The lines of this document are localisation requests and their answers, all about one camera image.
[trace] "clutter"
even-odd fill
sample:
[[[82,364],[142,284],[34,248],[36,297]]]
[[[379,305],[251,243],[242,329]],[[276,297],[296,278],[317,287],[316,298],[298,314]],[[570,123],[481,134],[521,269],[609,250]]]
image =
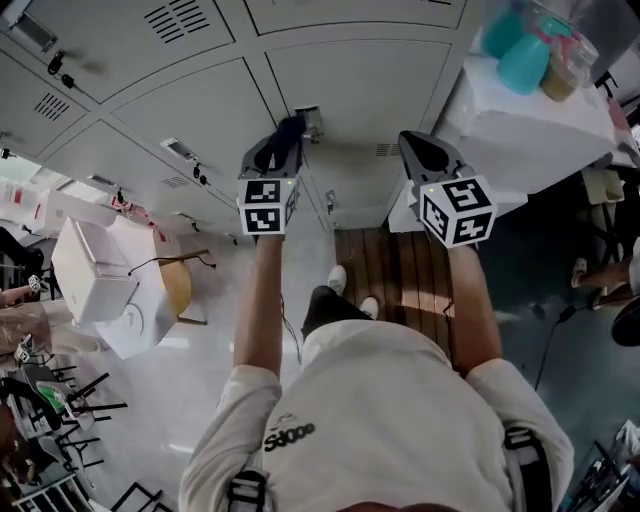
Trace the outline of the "clutter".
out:
[[[536,90],[549,65],[551,44],[558,36],[571,36],[571,28],[551,16],[525,34],[500,60],[498,76],[512,91],[528,95]]]
[[[562,102],[589,82],[590,70],[598,50],[585,38],[574,34],[554,42],[542,90],[552,100]]]
[[[524,0],[511,0],[509,7],[498,16],[482,38],[482,49],[501,59],[524,36]]]

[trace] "black cable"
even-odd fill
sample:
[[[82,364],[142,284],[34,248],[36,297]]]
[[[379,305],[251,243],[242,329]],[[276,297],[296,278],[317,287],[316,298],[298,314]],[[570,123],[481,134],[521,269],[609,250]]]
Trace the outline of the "black cable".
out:
[[[560,313],[560,316],[556,320],[556,323],[553,324],[553,326],[551,327],[551,332],[549,333],[549,337],[547,338],[547,343],[545,344],[545,347],[544,347],[544,352],[542,353],[542,362],[540,363],[540,370],[538,370],[536,385],[533,388],[536,391],[538,391],[538,386],[540,386],[540,381],[542,380],[542,373],[544,371],[544,366],[547,361],[547,355],[549,353],[549,348],[551,348],[551,341],[553,340],[553,333],[555,332],[556,327],[568,321],[578,311],[584,311],[585,309],[591,309],[591,306],[584,306],[576,309],[576,307],[573,304],[570,304],[562,311],[562,313]]]
[[[140,263],[140,265],[138,265],[137,267],[133,267],[131,270],[129,270],[129,272],[127,273],[128,276],[130,276],[131,274],[133,274],[136,270],[138,270],[140,267],[144,267],[147,263],[151,263],[152,261],[187,261],[187,260],[192,260],[194,258],[197,258],[200,260],[200,262],[203,265],[206,265],[209,268],[212,268],[215,270],[216,268],[216,264],[215,263],[207,263],[206,261],[204,261],[200,256],[189,256],[188,258],[184,258],[184,257],[175,257],[175,258],[161,258],[161,257],[157,257],[157,258],[151,258],[150,260],[145,261],[144,263]]]
[[[296,344],[296,355],[298,357],[298,364],[302,364],[302,354],[300,353],[300,343],[298,343],[298,337],[296,336],[295,330],[293,329],[293,327],[291,327],[289,320],[287,320],[287,317],[284,315],[284,296],[282,294],[280,294],[280,305],[282,307],[282,322],[284,323],[285,329],[289,332],[289,334],[291,334],[291,337],[293,338],[293,342]]]

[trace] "wooden floor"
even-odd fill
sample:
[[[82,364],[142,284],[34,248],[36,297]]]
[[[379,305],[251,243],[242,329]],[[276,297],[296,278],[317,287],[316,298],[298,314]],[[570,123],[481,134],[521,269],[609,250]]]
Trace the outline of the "wooden floor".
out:
[[[384,228],[336,231],[335,241],[337,263],[347,269],[347,300],[359,305],[375,297],[378,320],[422,332],[451,358],[447,316],[453,318],[453,306],[444,246],[424,232]]]

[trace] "white cabinet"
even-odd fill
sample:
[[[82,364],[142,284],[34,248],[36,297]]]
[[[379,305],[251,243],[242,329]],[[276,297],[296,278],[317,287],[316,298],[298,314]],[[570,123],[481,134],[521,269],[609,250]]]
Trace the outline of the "white cabinet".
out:
[[[169,216],[181,211],[211,224],[234,214],[229,206],[102,121],[60,148],[45,165],[113,194],[117,188],[89,177],[109,180],[122,187],[125,199],[148,211]]]
[[[171,64],[233,42],[212,0],[35,0],[28,12],[58,41],[46,54],[19,37],[16,42],[47,64],[63,50],[62,72],[98,102]]]
[[[178,139],[200,159],[212,187],[231,201],[245,152],[275,129],[243,60],[172,82],[114,115],[158,147]],[[176,164],[182,160],[176,157]]]
[[[380,226],[403,165],[402,130],[415,130],[429,105],[449,45],[418,41],[341,41],[268,53],[290,113],[317,105],[320,144],[306,145],[310,175],[330,221]]]
[[[2,143],[36,157],[85,110],[0,52]]]
[[[247,0],[261,34],[327,23],[399,22],[455,28],[466,0]]]

